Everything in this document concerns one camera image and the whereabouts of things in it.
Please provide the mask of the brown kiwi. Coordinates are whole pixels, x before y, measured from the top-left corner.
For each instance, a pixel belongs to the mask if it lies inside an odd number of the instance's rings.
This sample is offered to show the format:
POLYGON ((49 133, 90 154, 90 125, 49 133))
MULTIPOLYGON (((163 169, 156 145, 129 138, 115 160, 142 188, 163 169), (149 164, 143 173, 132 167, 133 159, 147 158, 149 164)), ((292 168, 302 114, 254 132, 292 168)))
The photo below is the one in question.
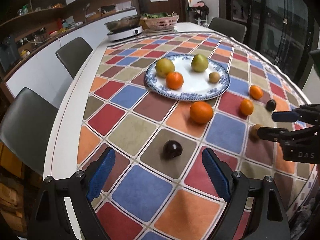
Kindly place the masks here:
POLYGON ((209 74, 209 82, 210 83, 218 83, 220 80, 220 74, 218 72, 211 72, 209 74))
POLYGON ((249 138, 253 141, 257 141, 260 139, 258 135, 258 129, 261 127, 261 124, 255 124, 253 125, 249 130, 249 138))

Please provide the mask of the large green pomelo fruit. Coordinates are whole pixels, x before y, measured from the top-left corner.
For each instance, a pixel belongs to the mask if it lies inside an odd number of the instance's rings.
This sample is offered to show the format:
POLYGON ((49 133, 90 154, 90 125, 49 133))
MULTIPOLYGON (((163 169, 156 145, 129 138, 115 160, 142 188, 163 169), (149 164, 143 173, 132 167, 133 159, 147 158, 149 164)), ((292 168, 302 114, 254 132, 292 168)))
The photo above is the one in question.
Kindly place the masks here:
POLYGON ((191 62, 191 68, 195 72, 204 72, 208 65, 208 59, 202 54, 196 54, 191 62))

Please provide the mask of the small dark plum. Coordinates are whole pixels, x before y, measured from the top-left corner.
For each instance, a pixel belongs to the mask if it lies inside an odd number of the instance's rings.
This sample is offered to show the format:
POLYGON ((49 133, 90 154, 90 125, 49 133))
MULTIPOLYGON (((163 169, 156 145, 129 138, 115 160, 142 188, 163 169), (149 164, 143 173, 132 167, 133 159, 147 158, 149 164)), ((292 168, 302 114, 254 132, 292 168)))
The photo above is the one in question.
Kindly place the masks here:
POLYGON ((175 140, 167 141, 163 146, 163 158, 164 159, 173 159, 180 156, 183 152, 182 145, 175 140))

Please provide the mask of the large orange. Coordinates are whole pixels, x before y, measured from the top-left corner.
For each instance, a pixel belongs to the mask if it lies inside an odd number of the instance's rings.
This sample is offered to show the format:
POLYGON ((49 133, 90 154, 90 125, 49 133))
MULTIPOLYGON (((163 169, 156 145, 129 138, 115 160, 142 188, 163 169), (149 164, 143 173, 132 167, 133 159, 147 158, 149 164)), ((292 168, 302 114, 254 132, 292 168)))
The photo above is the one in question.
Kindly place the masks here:
POLYGON ((178 90, 183 86, 184 79, 179 72, 170 72, 165 77, 166 86, 173 90, 178 90))

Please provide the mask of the yellow green pear fruit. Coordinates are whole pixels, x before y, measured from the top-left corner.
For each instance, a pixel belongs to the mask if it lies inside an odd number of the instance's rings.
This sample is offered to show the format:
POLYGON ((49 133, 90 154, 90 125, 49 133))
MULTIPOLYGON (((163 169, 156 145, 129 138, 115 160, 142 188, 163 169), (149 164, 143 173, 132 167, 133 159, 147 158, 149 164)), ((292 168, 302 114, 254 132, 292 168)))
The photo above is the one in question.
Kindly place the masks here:
POLYGON ((155 69, 159 77, 166 77, 170 72, 175 71, 175 66, 171 60, 162 58, 156 62, 155 69))

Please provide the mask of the grey chair near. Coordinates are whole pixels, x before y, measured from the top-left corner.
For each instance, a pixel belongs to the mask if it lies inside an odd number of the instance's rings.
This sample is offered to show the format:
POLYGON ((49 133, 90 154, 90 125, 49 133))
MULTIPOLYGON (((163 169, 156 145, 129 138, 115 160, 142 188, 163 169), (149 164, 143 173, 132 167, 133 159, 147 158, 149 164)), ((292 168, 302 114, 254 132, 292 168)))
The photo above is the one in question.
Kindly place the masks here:
POLYGON ((24 87, 1 121, 1 142, 41 176, 57 112, 55 106, 24 87))

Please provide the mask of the grey chair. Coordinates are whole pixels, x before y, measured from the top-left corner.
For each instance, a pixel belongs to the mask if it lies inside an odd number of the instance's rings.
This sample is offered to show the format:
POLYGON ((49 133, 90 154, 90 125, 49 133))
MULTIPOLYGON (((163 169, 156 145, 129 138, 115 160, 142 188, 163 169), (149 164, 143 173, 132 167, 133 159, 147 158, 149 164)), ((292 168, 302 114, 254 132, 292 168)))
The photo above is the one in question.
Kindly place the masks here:
POLYGON ((213 18, 208 28, 228 37, 232 37, 239 42, 244 42, 247 32, 245 25, 219 17, 213 18))
POLYGON ((82 37, 77 37, 57 50, 55 55, 70 76, 75 78, 92 51, 93 48, 82 37))
POLYGON ((55 106, 24 87, 1 121, 1 142, 41 176, 57 112, 55 106))

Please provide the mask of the blue white oval plate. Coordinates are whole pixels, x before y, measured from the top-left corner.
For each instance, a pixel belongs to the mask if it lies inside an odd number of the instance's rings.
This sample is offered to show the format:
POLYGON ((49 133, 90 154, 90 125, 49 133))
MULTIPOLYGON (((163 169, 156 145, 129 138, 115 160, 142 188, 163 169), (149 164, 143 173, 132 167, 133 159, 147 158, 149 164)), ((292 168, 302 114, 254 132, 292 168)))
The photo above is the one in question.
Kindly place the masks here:
POLYGON ((191 68, 193 55, 176 54, 165 56, 175 66, 184 79, 183 86, 178 90, 166 86, 165 78, 159 77, 156 73, 156 63, 152 63, 146 70, 144 80, 146 84, 157 94, 166 98, 180 101, 206 101, 216 98, 227 91, 231 83, 227 70, 218 62, 208 60, 208 68, 204 72, 195 72, 191 68), (220 80, 218 83, 209 82, 209 74, 218 72, 220 80))

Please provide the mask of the grey chair right side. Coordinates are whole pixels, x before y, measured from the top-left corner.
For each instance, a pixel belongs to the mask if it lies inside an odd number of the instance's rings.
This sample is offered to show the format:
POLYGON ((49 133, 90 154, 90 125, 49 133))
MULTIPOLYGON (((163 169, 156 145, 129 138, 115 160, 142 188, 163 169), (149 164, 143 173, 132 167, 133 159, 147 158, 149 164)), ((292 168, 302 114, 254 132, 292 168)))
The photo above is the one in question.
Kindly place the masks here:
POLYGON ((247 32, 245 25, 219 17, 213 18, 208 28, 228 37, 232 37, 239 42, 244 42, 247 32))

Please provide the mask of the colourful checkered tablecloth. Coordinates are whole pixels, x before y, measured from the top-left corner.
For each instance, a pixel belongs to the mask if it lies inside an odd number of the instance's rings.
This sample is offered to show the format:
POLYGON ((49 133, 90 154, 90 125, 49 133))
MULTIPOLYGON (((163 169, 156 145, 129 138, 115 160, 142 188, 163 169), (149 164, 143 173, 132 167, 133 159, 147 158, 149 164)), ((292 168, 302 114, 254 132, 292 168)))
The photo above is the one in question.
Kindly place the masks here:
POLYGON ((202 164, 202 151, 210 147, 249 178, 274 178, 296 238, 317 205, 317 171, 312 164, 285 161, 278 143, 249 138, 255 124, 289 131, 306 128, 301 121, 274 123, 265 108, 271 99, 278 111, 305 103, 272 65, 217 34, 172 34, 107 46, 86 95, 77 166, 85 170, 108 147, 116 152, 114 167, 92 202, 108 236, 208 237, 225 208, 202 164), (190 103, 158 95, 144 83, 150 64, 176 54, 203 54, 230 74, 229 89, 209 100, 214 114, 207 124, 189 118, 190 103), (261 99, 250 97, 251 85, 263 90, 261 99), (249 116, 240 112, 244 99, 254 105, 249 116), (178 141, 183 152, 164 159, 169 140, 178 141))

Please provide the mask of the grey chair far left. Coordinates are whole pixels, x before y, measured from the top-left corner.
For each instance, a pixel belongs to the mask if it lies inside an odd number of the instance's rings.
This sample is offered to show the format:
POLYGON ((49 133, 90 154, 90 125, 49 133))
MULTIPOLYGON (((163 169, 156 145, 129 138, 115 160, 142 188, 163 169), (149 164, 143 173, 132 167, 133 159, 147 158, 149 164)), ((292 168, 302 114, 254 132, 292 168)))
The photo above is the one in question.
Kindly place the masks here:
POLYGON ((82 37, 77 37, 57 50, 55 55, 70 76, 75 78, 92 51, 93 48, 82 37))

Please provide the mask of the pink vegetable basket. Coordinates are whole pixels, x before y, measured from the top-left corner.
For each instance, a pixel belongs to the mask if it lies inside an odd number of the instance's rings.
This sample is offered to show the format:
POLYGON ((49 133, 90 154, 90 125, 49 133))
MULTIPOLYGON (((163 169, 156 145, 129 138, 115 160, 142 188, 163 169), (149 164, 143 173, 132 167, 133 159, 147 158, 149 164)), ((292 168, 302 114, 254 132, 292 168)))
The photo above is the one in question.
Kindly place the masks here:
POLYGON ((143 17, 142 20, 145 22, 149 30, 159 31, 170 31, 173 30, 178 23, 179 16, 160 17, 160 18, 147 18, 143 17))

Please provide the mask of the black coffee machine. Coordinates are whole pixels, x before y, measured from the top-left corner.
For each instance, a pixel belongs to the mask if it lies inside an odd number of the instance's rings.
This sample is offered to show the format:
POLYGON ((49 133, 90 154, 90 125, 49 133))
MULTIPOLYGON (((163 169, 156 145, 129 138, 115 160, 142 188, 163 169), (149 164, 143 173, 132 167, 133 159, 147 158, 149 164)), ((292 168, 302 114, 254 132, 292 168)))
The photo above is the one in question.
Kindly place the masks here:
POLYGON ((21 60, 17 44, 13 37, 7 36, 1 41, 1 67, 4 72, 9 71, 21 60))

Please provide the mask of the white induction cooker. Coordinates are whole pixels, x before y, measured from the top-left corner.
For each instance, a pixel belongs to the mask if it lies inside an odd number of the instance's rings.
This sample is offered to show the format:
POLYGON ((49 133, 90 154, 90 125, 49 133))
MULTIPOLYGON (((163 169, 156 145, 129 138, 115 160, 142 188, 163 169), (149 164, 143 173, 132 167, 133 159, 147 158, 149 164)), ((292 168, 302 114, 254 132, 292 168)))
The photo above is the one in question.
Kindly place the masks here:
POLYGON ((137 35, 140 35, 143 32, 142 26, 134 27, 128 30, 124 31, 115 31, 115 32, 109 32, 107 34, 108 39, 112 42, 114 41, 120 41, 127 38, 135 37, 137 35))

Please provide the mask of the steel pot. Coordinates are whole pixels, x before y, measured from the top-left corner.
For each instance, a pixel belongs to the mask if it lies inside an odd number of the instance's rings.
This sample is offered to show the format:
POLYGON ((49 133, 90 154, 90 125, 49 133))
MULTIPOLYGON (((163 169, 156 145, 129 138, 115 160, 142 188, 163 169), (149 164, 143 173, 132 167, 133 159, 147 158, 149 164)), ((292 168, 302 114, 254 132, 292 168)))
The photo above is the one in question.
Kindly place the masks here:
POLYGON ((119 20, 107 22, 105 26, 110 32, 125 31, 139 26, 140 19, 140 15, 127 16, 119 20))

